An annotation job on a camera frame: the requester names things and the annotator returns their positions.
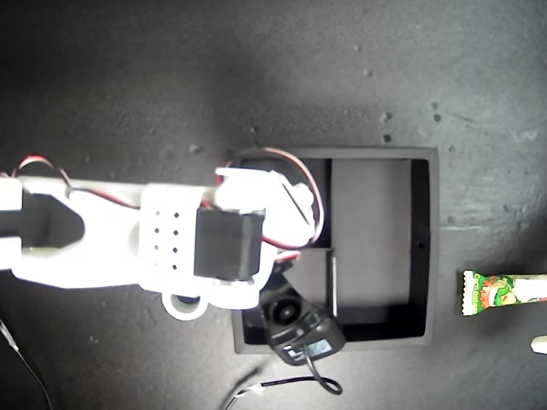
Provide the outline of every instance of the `dark gray surface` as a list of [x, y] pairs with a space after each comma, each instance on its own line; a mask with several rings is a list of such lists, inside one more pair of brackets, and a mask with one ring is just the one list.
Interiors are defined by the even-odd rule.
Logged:
[[[294, 385], [238, 409], [545, 407], [547, 360], [528, 344], [547, 304], [463, 318], [456, 272], [547, 268], [547, 3], [82, 3], [3, 2], [0, 168], [37, 151], [78, 178], [207, 182], [253, 142], [439, 148], [432, 345], [338, 354], [318, 367], [343, 396]], [[258, 380], [305, 373], [236, 356], [229, 313], [181, 324], [137, 287], [66, 292], [3, 272], [0, 303], [59, 408], [209, 409], [266, 360]], [[0, 400], [42, 408], [0, 349]]]
[[336, 260], [344, 324], [363, 323], [363, 316], [386, 322], [389, 306], [409, 303], [410, 186], [410, 161], [332, 162], [332, 242], [343, 245]]

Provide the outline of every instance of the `green snack package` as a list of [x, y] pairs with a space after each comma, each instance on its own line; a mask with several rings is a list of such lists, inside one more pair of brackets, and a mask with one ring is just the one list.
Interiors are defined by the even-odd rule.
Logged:
[[547, 302], [547, 275], [483, 276], [463, 273], [462, 313], [471, 316], [487, 308]]

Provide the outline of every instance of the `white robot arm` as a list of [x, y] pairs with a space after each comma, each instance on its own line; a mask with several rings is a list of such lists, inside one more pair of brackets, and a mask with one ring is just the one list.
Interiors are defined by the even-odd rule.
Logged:
[[[139, 284], [162, 293], [167, 311], [181, 320], [198, 318], [209, 304], [254, 308], [276, 260], [297, 257], [324, 221], [302, 162], [277, 149], [264, 152], [291, 161], [307, 184], [234, 167], [216, 170], [216, 186], [71, 181], [45, 158], [29, 157], [13, 178], [0, 178], [0, 269], [66, 289]], [[61, 177], [19, 178], [35, 161]]]

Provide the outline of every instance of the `white object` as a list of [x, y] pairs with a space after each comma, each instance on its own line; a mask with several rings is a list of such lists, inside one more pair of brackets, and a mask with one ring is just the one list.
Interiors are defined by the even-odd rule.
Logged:
[[[219, 173], [225, 181], [213, 188], [73, 181], [76, 187], [140, 205], [140, 210], [87, 192], [75, 191], [67, 197], [61, 179], [2, 178], [0, 197], [5, 193], [9, 199], [2, 202], [1, 210], [21, 209], [22, 183], [31, 194], [51, 195], [74, 211], [83, 220], [85, 233], [62, 249], [21, 251], [19, 237], [5, 238], [0, 241], [0, 268], [11, 268], [17, 278], [67, 289], [140, 284], [161, 292], [166, 310], [180, 320], [198, 318], [209, 304], [226, 309], [254, 308], [271, 274], [277, 249], [262, 243], [259, 272], [247, 282], [194, 275], [196, 211], [202, 199], [212, 196], [219, 208], [241, 214], [265, 211], [264, 235], [298, 245], [314, 235], [313, 195], [305, 185], [293, 187], [274, 172], [222, 168]], [[187, 305], [174, 295], [199, 296], [200, 300]]]
[[547, 354], [547, 336], [533, 338], [530, 347], [535, 353]]
[[23, 187], [18, 179], [0, 178], [0, 211], [20, 211], [23, 208]]

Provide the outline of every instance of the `mounting hole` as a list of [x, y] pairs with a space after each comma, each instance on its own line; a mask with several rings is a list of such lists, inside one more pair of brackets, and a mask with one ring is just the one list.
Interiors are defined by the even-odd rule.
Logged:
[[201, 301], [201, 297], [189, 297], [189, 296], [175, 296], [180, 302], [183, 302], [186, 305], [195, 305]]

